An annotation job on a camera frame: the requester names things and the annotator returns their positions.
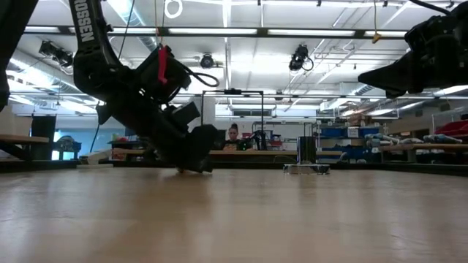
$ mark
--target wooden floor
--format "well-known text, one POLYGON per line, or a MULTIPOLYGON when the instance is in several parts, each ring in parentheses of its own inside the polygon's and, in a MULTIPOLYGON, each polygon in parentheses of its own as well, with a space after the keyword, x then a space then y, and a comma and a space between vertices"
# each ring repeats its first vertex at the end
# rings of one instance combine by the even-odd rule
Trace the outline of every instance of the wooden floor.
POLYGON ((468 262, 468 179, 135 168, 3 174, 0 262, 468 262))

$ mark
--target wall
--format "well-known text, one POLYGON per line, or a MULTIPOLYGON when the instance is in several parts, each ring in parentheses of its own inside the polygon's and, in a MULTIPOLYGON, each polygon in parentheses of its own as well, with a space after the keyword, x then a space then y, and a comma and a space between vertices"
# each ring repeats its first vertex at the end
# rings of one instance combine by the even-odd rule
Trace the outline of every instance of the wall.
POLYGON ((15 116, 12 107, 6 106, 0 113, 0 134, 29 136, 31 117, 15 116))

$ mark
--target spotlight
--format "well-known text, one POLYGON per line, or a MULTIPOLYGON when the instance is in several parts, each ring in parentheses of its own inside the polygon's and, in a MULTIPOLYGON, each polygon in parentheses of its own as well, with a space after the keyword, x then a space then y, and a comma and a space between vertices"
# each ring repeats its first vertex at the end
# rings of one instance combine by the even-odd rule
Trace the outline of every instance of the spotlight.
POLYGON ((309 50, 307 49, 307 45, 299 45, 296 48, 294 54, 291 56, 290 62, 290 71, 298 71, 303 69, 305 71, 310 71, 314 68, 314 62, 309 57, 309 50), (312 67, 310 69, 304 69, 303 65, 306 61, 310 61, 312 67))
POLYGON ((54 45, 51 41, 42 41, 39 53, 46 57, 52 57, 52 60, 62 67, 69 67, 73 64, 73 54, 54 45))
POLYGON ((214 66, 214 60, 211 57, 211 54, 203 54, 202 60, 200 61, 200 66, 204 69, 210 69, 214 66))
MULTIPOLYGON (((276 95, 283 95, 283 91, 276 91, 276 95)), ((275 97, 275 101, 280 102, 283 100, 282 96, 275 97)))

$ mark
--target blue bin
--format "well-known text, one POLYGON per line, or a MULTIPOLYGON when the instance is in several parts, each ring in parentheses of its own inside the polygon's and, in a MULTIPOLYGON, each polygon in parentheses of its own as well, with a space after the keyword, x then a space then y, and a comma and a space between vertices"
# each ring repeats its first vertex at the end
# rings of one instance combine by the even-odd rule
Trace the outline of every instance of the blue bin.
POLYGON ((337 129, 337 128, 324 128, 322 129, 321 137, 346 137, 346 129, 337 129))
POLYGON ((377 134, 379 128, 361 128, 359 129, 359 137, 364 138, 367 134, 377 134))

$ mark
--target black cable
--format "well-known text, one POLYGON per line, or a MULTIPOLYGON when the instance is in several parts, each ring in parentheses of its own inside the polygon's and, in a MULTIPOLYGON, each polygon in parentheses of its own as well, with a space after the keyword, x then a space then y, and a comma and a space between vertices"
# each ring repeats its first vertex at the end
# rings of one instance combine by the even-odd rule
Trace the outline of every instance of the black cable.
POLYGON ((26 71, 27 69, 30 69, 32 68, 33 66, 36 66, 39 62, 43 62, 46 58, 48 57, 44 57, 44 58, 38 58, 36 62, 34 62, 33 64, 29 65, 27 68, 25 69, 20 69, 17 71, 17 73, 21 73, 21 72, 24 72, 26 71))
POLYGON ((187 66, 185 66, 184 64, 182 64, 181 62, 179 62, 179 64, 189 73, 189 75, 193 76, 194 78, 196 78, 198 81, 200 81, 202 84, 208 86, 208 87, 212 87, 212 88, 215 88, 217 86, 219 86, 219 80, 217 78, 215 78, 214 76, 211 76, 209 74, 206 74, 206 73, 199 73, 199 72, 193 72, 191 69, 189 69, 187 66), (200 76, 203 76, 203 77, 207 77, 207 78, 211 78, 212 80, 215 81, 215 84, 210 84, 210 83, 207 83, 206 81, 204 81, 200 76))
POLYGON ((310 69, 304 69, 304 66, 302 66, 302 69, 303 69, 304 71, 311 71, 311 70, 314 69, 314 61, 313 61, 310 57, 307 57, 307 58, 308 58, 308 60, 310 61, 310 63, 312 64, 312 66, 311 66, 310 69))
POLYGON ((120 46, 120 51, 118 52, 118 59, 119 60, 120 60, 120 57, 122 56, 122 50, 124 50, 125 39, 127 38, 127 32, 129 30, 129 26, 130 26, 130 18, 132 18, 133 7, 134 6, 135 6, 135 0, 133 0, 132 7, 130 7, 130 15, 129 15, 129 19, 127 20, 127 26, 125 27, 124 39, 122 40, 122 45, 120 46))
POLYGON ((448 10, 445 10, 441 7, 436 7, 434 6, 433 4, 430 4, 430 3, 426 3, 426 2, 423 2, 423 1, 420 1, 420 0, 410 0, 412 3, 414 4, 417 4, 418 6, 422 6, 422 7, 425 7, 425 8, 429 8, 429 9, 432 9, 434 11, 438 11, 438 12, 441 12, 441 13, 444 13, 446 15, 450 15, 450 11, 448 10))
POLYGON ((97 128, 96 128, 96 133, 94 134, 93 143, 91 143, 91 149, 89 149, 89 152, 90 152, 90 153, 93 152, 94 142, 96 142, 97 132, 99 131, 100 126, 101 126, 101 125, 99 125, 99 122, 98 122, 97 128))

